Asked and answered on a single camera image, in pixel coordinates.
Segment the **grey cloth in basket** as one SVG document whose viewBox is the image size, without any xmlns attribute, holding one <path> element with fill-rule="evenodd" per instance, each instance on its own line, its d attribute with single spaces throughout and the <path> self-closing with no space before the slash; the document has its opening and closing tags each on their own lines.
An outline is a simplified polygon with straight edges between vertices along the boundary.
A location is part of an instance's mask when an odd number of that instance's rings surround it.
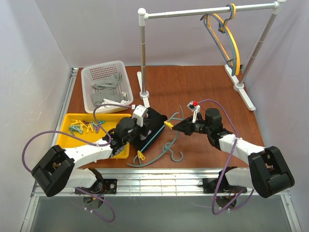
<svg viewBox="0 0 309 232">
<path fill-rule="evenodd" d="M 98 92 L 100 91 L 116 92 L 116 87 L 121 82 L 122 82 L 122 75 L 120 73 L 93 82 L 91 87 L 94 90 L 96 90 L 96 92 L 91 95 L 93 105 L 94 106 L 101 105 L 102 99 L 99 98 Z"/>
</svg>

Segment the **black underwear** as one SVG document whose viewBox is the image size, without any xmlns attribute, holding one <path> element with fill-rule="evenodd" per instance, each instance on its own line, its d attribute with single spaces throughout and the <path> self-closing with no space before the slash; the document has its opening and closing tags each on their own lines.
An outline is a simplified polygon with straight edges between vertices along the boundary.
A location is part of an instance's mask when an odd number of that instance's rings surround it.
<svg viewBox="0 0 309 232">
<path fill-rule="evenodd" d="M 136 151 L 146 151 L 155 141 L 157 136 L 161 134 L 159 130 L 164 126 L 164 122 L 168 119 L 166 115 L 162 115 L 155 109 L 148 107 L 147 117 L 144 119 L 143 127 L 137 137 L 130 143 Z"/>
</svg>

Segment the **teal plastic hanger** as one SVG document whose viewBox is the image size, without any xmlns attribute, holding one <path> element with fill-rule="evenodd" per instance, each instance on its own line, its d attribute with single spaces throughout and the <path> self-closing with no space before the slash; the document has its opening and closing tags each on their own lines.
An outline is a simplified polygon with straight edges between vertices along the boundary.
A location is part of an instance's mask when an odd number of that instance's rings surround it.
<svg viewBox="0 0 309 232">
<path fill-rule="evenodd" d="M 175 117 L 179 112 L 175 112 L 167 121 L 171 121 L 171 120 L 183 120 L 184 119 L 184 113 L 183 113 L 183 108 L 180 106 L 180 110 L 181 110 L 181 117 L 180 118 L 177 118 Z M 146 145 L 139 151 L 141 151 L 143 153 L 143 151 L 146 150 L 147 146 L 150 145 L 150 143 L 154 142 L 155 139 L 157 139 L 159 137 L 159 134 L 161 134 L 161 132 L 164 130 L 164 128 L 167 127 L 165 124 L 158 130 L 158 132 L 156 132 L 154 134 L 154 136 L 150 139 L 150 141 L 148 141 L 146 143 Z M 174 157 L 174 152 L 173 150 L 171 149 L 171 147 L 173 146 L 173 144 L 176 142 L 176 140 L 178 139 L 180 133 L 178 132 L 176 134 L 176 136 L 174 137 L 174 139 L 171 141 L 171 142 L 166 142 L 164 144 L 164 146 L 162 146 L 162 152 L 156 157 L 154 158 L 153 160 L 147 162 L 147 163 L 142 163 L 141 160 L 138 159 L 138 155 L 136 154 L 136 156 L 134 157 L 133 159 L 133 163 L 128 163 L 127 165 L 129 167 L 134 167 L 134 168 L 141 168 L 141 167 L 146 167 L 146 166 L 149 166 L 151 164 L 153 164 L 154 162 L 156 162 L 157 160 L 159 160 L 164 154 L 166 154 L 167 152 L 170 153 L 170 158 L 173 162 L 181 162 L 183 160 L 183 152 L 180 151 L 180 158 L 179 159 L 175 159 Z"/>
</svg>

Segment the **pale yellow clothespin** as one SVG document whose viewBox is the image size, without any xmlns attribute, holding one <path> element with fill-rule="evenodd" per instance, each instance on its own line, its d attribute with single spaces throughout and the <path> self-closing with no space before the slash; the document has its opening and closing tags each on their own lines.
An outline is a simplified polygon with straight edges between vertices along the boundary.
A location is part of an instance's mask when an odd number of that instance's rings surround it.
<svg viewBox="0 0 309 232">
<path fill-rule="evenodd" d="M 92 121 L 82 121 L 82 120 L 76 120 L 73 119 L 72 123 L 70 124 L 70 130 L 71 131 L 78 131 L 79 133 L 83 133 L 84 130 L 88 133 L 89 131 L 94 131 L 94 126 Z"/>
</svg>

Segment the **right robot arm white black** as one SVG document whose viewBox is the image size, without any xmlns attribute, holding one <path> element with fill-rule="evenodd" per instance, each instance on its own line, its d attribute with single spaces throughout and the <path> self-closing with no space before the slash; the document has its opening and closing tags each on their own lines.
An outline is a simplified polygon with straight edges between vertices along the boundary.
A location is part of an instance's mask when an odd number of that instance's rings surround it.
<svg viewBox="0 0 309 232">
<path fill-rule="evenodd" d="M 209 108 L 205 117 L 200 113 L 190 116 L 172 129 L 185 135 L 207 135 L 209 143 L 220 151 L 248 164 L 248 168 L 226 168 L 224 185 L 254 189 L 261 197 L 268 198 L 295 185 L 295 179 L 280 151 L 275 146 L 262 147 L 237 138 L 223 127 L 222 117 L 216 108 Z"/>
</svg>

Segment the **aluminium rail frame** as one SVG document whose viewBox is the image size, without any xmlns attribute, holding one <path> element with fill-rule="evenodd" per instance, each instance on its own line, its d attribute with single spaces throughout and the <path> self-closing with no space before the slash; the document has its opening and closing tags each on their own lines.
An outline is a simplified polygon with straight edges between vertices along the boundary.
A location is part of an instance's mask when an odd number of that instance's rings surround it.
<svg viewBox="0 0 309 232">
<path fill-rule="evenodd" d="M 73 85 L 79 75 L 79 68 L 71 69 L 71 77 L 69 88 L 65 97 L 65 101 L 61 110 L 61 117 L 58 120 L 57 129 L 60 128 L 60 121 L 65 118 L 69 106 L 69 98 L 73 93 Z M 213 192 L 205 190 L 205 185 L 215 180 L 219 171 L 223 168 L 193 168 L 193 169 L 126 169 L 126 168 L 111 168 L 98 169 L 97 171 L 103 176 L 104 181 L 111 182 L 112 179 L 117 179 L 115 187 L 105 187 L 113 189 L 114 193 L 103 193 L 104 196 L 115 195 L 117 197 L 178 197 L 178 196 L 208 196 L 213 197 Z M 287 220 L 292 232 L 302 232 L 297 215 L 292 204 L 291 193 L 289 188 L 275 196 L 281 196 L 281 201 Z"/>
</svg>

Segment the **white plastic laundry basket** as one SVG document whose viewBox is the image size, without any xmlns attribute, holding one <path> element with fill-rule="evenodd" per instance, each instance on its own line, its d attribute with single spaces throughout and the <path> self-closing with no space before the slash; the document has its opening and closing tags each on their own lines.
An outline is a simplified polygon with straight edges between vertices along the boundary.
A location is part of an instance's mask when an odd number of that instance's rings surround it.
<svg viewBox="0 0 309 232">
<path fill-rule="evenodd" d="M 111 61 L 83 68 L 81 71 L 84 108 L 92 113 L 106 103 L 128 106 L 133 94 L 122 61 Z"/>
</svg>

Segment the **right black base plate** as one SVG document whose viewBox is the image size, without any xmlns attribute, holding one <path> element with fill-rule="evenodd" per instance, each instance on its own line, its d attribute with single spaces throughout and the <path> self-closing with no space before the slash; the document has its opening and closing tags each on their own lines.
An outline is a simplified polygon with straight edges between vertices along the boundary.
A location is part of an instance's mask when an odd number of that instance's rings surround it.
<svg viewBox="0 0 309 232">
<path fill-rule="evenodd" d="M 219 178 L 202 178 L 202 183 L 199 186 L 203 188 L 203 193 L 214 193 L 218 181 Z M 222 180 L 218 189 L 218 193 L 237 194 L 241 190 L 244 190 L 244 193 L 248 191 L 245 187 L 231 186 L 227 183 L 226 180 Z"/>
</svg>

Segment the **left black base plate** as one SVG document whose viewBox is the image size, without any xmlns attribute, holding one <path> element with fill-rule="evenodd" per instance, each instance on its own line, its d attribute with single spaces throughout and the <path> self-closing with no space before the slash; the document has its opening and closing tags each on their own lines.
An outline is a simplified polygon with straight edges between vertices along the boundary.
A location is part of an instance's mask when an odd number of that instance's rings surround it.
<svg viewBox="0 0 309 232">
<path fill-rule="evenodd" d="M 97 180 L 91 187 L 80 187 L 80 189 L 95 195 L 115 194 L 117 192 L 117 182 L 117 179 L 100 179 Z"/>
</svg>

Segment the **white metal clothes rack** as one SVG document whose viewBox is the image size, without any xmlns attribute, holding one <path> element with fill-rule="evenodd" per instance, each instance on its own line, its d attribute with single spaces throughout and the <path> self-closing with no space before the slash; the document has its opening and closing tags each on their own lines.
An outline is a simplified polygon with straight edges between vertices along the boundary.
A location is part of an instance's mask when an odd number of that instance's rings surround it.
<svg viewBox="0 0 309 232">
<path fill-rule="evenodd" d="M 265 38 L 270 31 L 271 26 L 273 25 L 277 15 L 280 13 L 284 3 L 284 0 L 276 0 L 273 3 L 263 3 L 263 4 L 249 4 L 249 5 L 240 5 L 236 6 L 236 12 L 240 11 L 251 11 L 251 10 L 263 10 L 263 9 L 272 9 L 271 16 L 268 22 L 265 25 L 263 32 L 259 40 L 256 43 L 252 54 L 243 69 L 240 69 L 239 74 L 232 75 L 232 69 L 225 64 L 225 71 L 230 77 L 233 88 L 241 96 L 244 101 L 247 109 L 249 111 L 255 111 L 256 107 L 249 98 L 247 92 L 245 91 L 245 78 L 247 77 L 250 68 L 252 67 L 255 58 L 260 51 Z M 223 20 L 229 18 L 230 12 L 227 6 L 217 7 L 217 8 L 206 8 L 206 9 L 196 9 L 196 10 L 183 10 L 183 11 L 172 11 L 172 12 L 163 12 L 163 13 L 153 13 L 149 14 L 144 8 L 138 9 L 138 19 L 140 27 L 140 47 L 141 47 L 141 71 L 137 72 L 138 82 L 140 85 L 140 98 L 143 100 L 144 106 L 149 107 L 149 92 L 146 89 L 146 45 L 145 45 L 145 26 L 146 21 L 149 19 L 157 18 L 172 18 L 172 17 L 182 17 L 182 16 L 191 16 L 191 15 L 201 15 L 201 21 L 203 21 L 204 16 L 207 14 L 218 14 Z"/>
</svg>

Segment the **teal clothespin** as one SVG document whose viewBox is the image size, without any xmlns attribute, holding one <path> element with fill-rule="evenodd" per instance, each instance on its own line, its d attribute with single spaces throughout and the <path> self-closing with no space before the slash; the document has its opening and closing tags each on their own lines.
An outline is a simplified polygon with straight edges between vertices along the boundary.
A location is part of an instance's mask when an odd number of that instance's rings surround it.
<svg viewBox="0 0 309 232">
<path fill-rule="evenodd" d="M 75 132 L 78 132 L 80 134 L 83 133 L 83 129 L 82 129 L 81 125 L 70 125 L 69 130 L 70 130 L 72 135 L 74 135 Z"/>
</svg>

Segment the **white cloth in basket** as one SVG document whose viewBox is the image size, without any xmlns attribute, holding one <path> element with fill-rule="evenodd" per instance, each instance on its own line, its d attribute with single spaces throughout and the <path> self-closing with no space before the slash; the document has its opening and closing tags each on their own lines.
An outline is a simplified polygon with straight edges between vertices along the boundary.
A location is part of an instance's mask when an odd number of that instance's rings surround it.
<svg viewBox="0 0 309 232">
<path fill-rule="evenodd" d="M 98 96 L 100 99 L 102 99 L 101 104 L 124 104 L 128 103 L 128 98 L 125 94 L 118 94 L 114 91 L 100 91 L 98 92 Z"/>
</svg>

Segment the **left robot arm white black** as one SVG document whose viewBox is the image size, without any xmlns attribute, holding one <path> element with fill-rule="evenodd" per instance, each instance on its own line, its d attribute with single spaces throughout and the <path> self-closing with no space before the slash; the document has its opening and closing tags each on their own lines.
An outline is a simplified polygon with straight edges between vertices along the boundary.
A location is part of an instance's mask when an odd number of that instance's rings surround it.
<svg viewBox="0 0 309 232">
<path fill-rule="evenodd" d="M 111 136 L 104 136 L 94 145 L 83 145 L 73 148 L 61 148 L 59 145 L 51 147 L 31 174 L 44 191 L 52 197 L 65 188 L 78 188 L 89 193 L 99 193 L 103 189 L 103 177 L 95 169 L 81 167 L 115 157 L 121 153 L 127 144 L 148 136 L 153 129 L 154 120 L 145 118 L 139 120 L 124 117 L 112 130 Z"/>
</svg>

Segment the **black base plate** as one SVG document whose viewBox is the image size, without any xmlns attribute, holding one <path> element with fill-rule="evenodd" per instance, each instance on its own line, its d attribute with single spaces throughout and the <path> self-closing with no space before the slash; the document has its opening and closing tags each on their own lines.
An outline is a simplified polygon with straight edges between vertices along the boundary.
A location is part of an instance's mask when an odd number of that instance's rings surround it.
<svg viewBox="0 0 309 232">
<path fill-rule="evenodd" d="M 203 193 L 214 193 L 218 181 L 219 178 L 202 178 L 202 183 L 199 186 L 203 188 Z M 237 194 L 241 190 L 244 190 L 244 193 L 248 191 L 245 187 L 231 186 L 227 183 L 226 180 L 222 180 L 218 189 L 218 193 Z"/>
<path fill-rule="evenodd" d="M 80 187 L 80 189 L 95 195 L 115 194 L 117 192 L 117 182 L 117 179 L 100 179 L 97 180 L 91 187 Z"/>
</svg>

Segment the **yellow plastic hanger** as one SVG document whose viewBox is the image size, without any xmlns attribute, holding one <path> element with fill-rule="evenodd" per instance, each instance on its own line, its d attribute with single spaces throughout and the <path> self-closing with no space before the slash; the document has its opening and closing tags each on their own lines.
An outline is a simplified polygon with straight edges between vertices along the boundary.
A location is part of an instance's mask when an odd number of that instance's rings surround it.
<svg viewBox="0 0 309 232">
<path fill-rule="evenodd" d="M 239 54 L 236 40 L 228 27 L 228 22 L 232 20 L 236 15 L 236 6 L 235 4 L 231 3 L 231 4 L 228 4 L 227 7 L 229 8 L 229 12 L 230 12 L 229 18 L 226 18 L 223 20 L 218 14 L 207 14 L 206 16 L 204 16 L 203 23 L 207 31 L 211 35 L 212 39 L 214 40 L 215 44 L 217 45 L 226 64 L 228 65 L 229 68 L 232 69 L 232 75 L 237 76 L 240 72 L 240 54 Z M 227 40 L 231 47 L 231 53 L 232 53 L 231 57 L 228 55 L 223 44 L 219 40 L 216 32 L 213 30 L 212 23 L 211 23 L 212 19 L 215 19 L 218 22 L 218 31 L 221 34 L 226 35 Z"/>
</svg>

